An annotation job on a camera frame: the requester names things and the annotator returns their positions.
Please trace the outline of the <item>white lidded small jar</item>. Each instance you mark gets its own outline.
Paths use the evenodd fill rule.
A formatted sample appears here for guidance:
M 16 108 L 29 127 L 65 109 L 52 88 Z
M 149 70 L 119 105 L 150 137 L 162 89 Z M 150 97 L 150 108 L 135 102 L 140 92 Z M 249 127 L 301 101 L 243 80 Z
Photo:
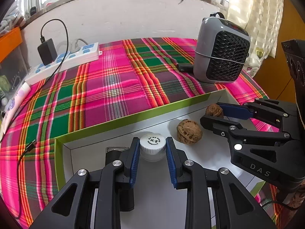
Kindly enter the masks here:
M 145 134 L 140 138 L 140 152 L 146 161 L 157 162 L 165 156 L 166 140 L 158 133 Z

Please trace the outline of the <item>black heater plug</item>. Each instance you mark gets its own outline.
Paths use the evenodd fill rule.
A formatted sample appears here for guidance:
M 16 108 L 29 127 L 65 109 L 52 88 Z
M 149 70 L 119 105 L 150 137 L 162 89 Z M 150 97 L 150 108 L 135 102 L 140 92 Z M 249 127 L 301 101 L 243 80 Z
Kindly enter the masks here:
M 180 72 L 193 73 L 193 65 L 191 64 L 177 64 L 177 69 Z

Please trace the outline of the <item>orange lidded storage bin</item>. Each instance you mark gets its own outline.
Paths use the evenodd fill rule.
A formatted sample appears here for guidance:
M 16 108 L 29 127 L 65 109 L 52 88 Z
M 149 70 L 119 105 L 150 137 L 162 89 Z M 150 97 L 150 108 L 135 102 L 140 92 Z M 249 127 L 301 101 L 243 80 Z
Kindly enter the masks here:
M 1 90 L 14 93 L 28 73 L 21 52 L 21 30 L 19 27 L 1 36 Z

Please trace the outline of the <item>heart patterned curtain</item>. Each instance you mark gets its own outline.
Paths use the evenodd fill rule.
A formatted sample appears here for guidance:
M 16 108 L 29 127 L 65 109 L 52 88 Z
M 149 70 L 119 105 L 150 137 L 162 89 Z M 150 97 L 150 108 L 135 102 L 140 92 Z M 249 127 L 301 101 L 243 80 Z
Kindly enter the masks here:
M 243 69 L 251 77 L 268 56 L 275 57 L 284 0 L 229 0 L 227 19 L 247 31 L 249 56 Z

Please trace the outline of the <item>brown walnut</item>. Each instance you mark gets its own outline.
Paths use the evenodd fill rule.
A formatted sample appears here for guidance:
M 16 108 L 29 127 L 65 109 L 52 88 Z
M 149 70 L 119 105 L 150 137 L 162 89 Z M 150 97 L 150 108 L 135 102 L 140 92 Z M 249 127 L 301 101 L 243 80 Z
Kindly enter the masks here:
M 182 120 L 177 125 L 177 140 L 186 145 L 193 145 L 201 140 L 203 132 L 197 122 L 189 119 Z
M 224 118 L 223 109 L 218 104 L 211 104 L 207 107 L 205 115 Z

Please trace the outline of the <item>plaid pink bedsheet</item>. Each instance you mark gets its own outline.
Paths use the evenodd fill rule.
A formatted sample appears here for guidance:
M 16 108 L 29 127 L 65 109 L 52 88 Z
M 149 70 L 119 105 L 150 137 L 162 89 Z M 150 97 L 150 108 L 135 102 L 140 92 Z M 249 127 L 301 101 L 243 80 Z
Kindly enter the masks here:
M 35 84 L 1 144 L 1 196 L 28 228 L 57 194 L 57 136 L 182 99 L 227 90 L 239 104 L 266 98 L 246 72 L 231 84 L 205 84 L 177 64 L 194 61 L 197 41 L 140 38 L 102 44 L 97 61 Z

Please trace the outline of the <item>white pink tube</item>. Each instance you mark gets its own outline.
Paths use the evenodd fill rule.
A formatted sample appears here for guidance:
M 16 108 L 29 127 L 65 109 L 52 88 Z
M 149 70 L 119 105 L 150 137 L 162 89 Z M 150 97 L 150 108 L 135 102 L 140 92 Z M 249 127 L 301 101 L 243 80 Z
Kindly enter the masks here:
M 2 131 L 5 133 L 9 127 L 9 124 L 12 122 L 12 119 L 20 107 L 21 103 L 24 101 L 25 97 L 31 91 L 31 87 L 24 82 L 19 88 L 15 96 L 10 100 L 7 111 L 2 122 Z

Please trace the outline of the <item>green white shallow box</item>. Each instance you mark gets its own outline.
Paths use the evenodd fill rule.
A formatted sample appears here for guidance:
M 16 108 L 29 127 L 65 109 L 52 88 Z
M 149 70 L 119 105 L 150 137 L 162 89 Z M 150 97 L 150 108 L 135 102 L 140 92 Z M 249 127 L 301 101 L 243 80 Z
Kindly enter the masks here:
M 212 103 L 236 103 L 227 90 L 198 97 L 101 123 L 55 139 L 57 185 L 62 187 L 80 169 L 99 170 L 105 165 L 108 147 L 129 147 L 132 139 L 149 133 L 176 138 L 176 127 L 184 119 L 198 122 Z M 202 139 L 192 146 L 175 142 L 187 157 L 202 167 L 228 168 L 252 194 L 256 195 L 263 180 L 231 164 L 226 138 L 204 130 Z M 139 161 L 134 186 L 134 210 L 121 213 L 122 228 L 184 228 L 186 190 L 174 189 L 165 158 L 157 162 Z

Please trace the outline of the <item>grey black space heater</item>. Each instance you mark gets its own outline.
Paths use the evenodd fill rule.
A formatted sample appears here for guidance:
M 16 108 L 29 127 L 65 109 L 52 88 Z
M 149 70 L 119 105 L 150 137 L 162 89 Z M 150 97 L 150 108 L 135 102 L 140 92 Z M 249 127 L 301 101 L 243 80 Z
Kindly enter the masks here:
M 195 49 L 193 73 L 205 83 L 232 83 L 249 56 L 247 31 L 215 12 L 203 19 Z

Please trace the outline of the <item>black rectangular device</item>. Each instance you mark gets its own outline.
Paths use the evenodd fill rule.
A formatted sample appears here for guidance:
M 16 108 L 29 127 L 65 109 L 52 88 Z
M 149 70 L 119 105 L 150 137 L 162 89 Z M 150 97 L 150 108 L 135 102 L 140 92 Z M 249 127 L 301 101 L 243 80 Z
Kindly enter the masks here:
M 105 150 L 105 165 L 112 164 L 115 160 L 121 160 L 124 163 L 128 147 L 107 147 Z M 118 189 L 118 201 L 121 212 L 130 212 L 134 210 L 134 190 L 125 182 L 127 177 L 124 175 L 124 167 L 115 172 L 115 187 Z

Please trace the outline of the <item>black power adapter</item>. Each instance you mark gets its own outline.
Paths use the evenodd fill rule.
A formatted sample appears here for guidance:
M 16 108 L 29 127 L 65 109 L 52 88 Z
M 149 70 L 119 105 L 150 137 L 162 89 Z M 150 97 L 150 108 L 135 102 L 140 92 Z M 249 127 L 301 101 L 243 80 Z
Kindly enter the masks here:
M 57 58 L 57 51 L 54 46 L 53 39 L 50 38 L 45 40 L 44 37 L 41 37 L 41 45 L 37 47 L 38 53 L 42 60 L 42 63 L 47 66 L 54 62 Z

